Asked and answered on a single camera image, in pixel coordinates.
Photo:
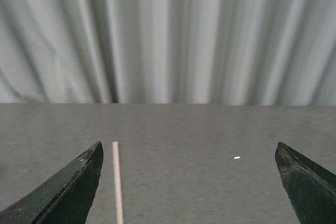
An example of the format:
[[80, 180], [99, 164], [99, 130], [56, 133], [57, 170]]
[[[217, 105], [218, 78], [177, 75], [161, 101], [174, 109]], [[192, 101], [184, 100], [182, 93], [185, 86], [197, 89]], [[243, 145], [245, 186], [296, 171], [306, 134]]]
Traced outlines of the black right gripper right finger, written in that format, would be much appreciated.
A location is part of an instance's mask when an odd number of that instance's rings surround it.
[[335, 223], [335, 174], [283, 142], [275, 161], [300, 223]]

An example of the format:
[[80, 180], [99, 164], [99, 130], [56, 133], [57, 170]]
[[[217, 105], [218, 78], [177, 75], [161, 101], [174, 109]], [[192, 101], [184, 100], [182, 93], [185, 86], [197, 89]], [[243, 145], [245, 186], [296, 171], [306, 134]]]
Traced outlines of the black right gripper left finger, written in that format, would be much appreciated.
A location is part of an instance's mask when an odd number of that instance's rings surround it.
[[101, 142], [1, 211], [1, 223], [85, 223], [99, 185]]

